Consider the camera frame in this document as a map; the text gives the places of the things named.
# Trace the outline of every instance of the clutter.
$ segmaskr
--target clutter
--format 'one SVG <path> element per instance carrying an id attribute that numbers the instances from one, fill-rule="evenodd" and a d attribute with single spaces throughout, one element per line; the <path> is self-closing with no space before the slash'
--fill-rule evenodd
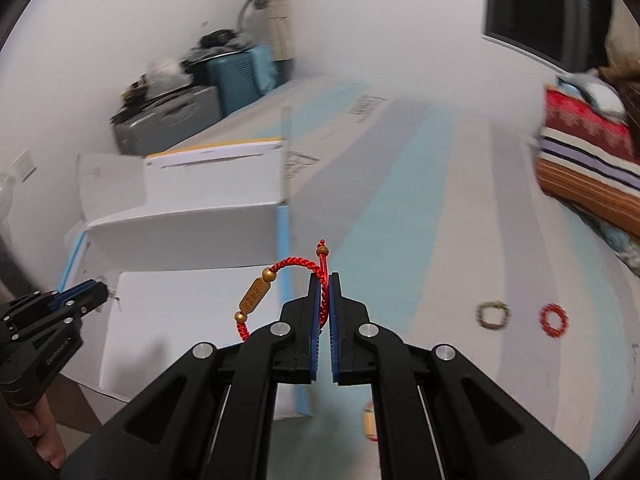
<path id="1" fill-rule="evenodd" d="M 222 28 L 210 34 L 205 34 L 200 38 L 198 44 L 200 45 L 200 48 L 225 46 L 229 41 L 231 41 L 233 38 L 236 38 L 237 36 L 238 35 L 235 31 L 229 28 Z"/>
<path id="2" fill-rule="evenodd" d="M 278 69 L 273 60 L 273 51 L 268 45 L 254 46 L 249 53 L 254 59 L 255 82 L 260 94 L 267 95 L 276 88 Z"/>
<path id="3" fill-rule="evenodd" d="M 193 84 L 193 76 L 184 71 L 178 60 L 163 59 L 149 65 L 146 84 L 145 98 L 155 99 Z"/>
<path id="4" fill-rule="evenodd" d="M 215 86 L 187 88 L 124 112 L 112 119 L 113 134 L 123 155 L 164 152 L 222 118 Z"/>
<path id="5" fill-rule="evenodd" d="M 218 87 L 223 117 L 257 101 L 262 95 L 249 52 L 216 56 L 204 64 L 208 84 Z"/>
<path id="6" fill-rule="evenodd" d="M 594 231 L 602 236 L 607 245 L 632 273 L 640 276 L 640 242 L 638 242 L 633 235 L 607 222 L 603 218 L 594 215 L 591 211 L 583 207 L 572 203 L 568 205 L 577 212 Z"/>
<path id="7" fill-rule="evenodd" d="M 640 158 L 629 129 L 586 102 L 546 88 L 535 171 L 543 191 L 640 236 Z"/>
<path id="8" fill-rule="evenodd" d="M 600 67 L 599 70 L 600 77 L 618 91 L 626 110 L 626 124 L 636 155 L 640 156 L 640 60 L 628 56 L 617 65 Z"/>
<path id="9" fill-rule="evenodd" d="M 194 47 L 189 50 L 182 60 L 182 66 L 185 71 L 193 75 L 194 82 L 198 85 L 215 85 L 215 80 L 210 78 L 210 74 L 207 71 L 207 63 L 219 56 L 229 56 L 231 54 L 238 54 L 244 52 L 255 46 L 252 40 L 247 34 L 239 33 L 236 36 L 230 38 L 225 44 L 220 46 L 211 46 L 203 48 L 202 43 L 207 44 L 205 40 L 206 36 L 200 38 L 200 46 Z M 218 40 L 222 43 L 222 35 L 218 36 Z"/>
<path id="10" fill-rule="evenodd" d="M 617 92 L 602 79 L 590 74 L 564 74 L 558 79 L 577 88 L 582 98 L 598 115 L 614 123 L 625 120 L 625 107 Z"/>

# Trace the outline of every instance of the bed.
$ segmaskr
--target bed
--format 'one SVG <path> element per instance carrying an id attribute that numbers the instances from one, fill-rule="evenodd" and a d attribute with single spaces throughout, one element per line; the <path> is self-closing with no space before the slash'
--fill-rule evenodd
<path id="1" fill-rule="evenodd" d="M 412 345 L 456 346 L 594 478 L 640 418 L 640 280 L 540 191 L 526 139 L 479 114 L 322 77 L 289 82 L 181 146 L 278 136 L 290 141 L 291 253 L 314 258 L 325 238 L 343 294 L 373 322 Z M 304 295 L 308 275 L 293 276 Z M 478 325 L 485 301 L 510 307 L 506 329 Z M 551 303 L 568 316 L 559 338 L 540 326 Z M 362 431 L 370 390 L 331 382 L 322 338 L 314 416 L 274 424 L 270 476 L 378 478 Z"/>

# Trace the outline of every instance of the gray suitcase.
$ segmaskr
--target gray suitcase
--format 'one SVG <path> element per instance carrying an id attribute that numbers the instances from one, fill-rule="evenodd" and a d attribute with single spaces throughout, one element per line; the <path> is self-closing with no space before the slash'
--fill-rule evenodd
<path id="1" fill-rule="evenodd" d="M 160 99 L 135 117 L 114 124 L 113 133 L 120 153 L 150 155 L 193 137 L 221 117 L 218 89 L 196 86 Z"/>

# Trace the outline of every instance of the blue lamp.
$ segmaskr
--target blue lamp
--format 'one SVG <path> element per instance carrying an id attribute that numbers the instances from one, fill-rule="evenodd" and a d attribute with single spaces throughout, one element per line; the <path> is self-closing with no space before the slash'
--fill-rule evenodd
<path id="1" fill-rule="evenodd" d="M 246 0 L 240 10 L 240 14 L 238 15 L 238 32 L 242 32 L 244 30 L 244 16 L 251 4 L 254 4 L 254 9 L 263 10 L 267 8 L 267 5 L 269 5 L 269 0 Z"/>

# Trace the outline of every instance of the suitcase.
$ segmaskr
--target suitcase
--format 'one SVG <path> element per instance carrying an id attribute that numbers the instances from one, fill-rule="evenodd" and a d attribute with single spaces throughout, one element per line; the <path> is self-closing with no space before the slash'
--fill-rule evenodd
<path id="1" fill-rule="evenodd" d="M 169 95 L 138 115 L 113 125 L 123 155 L 150 155 L 172 148 L 222 118 L 218 89 L 196 86 Z"/>
<path id="2" fill-rule="evenodd" d="M 220 90 L 224 116 L 250 105 L 261 95 L 255 81 L 254 59 L 248 52 L 219 56 L 207 61 L 209 81 Z"/>

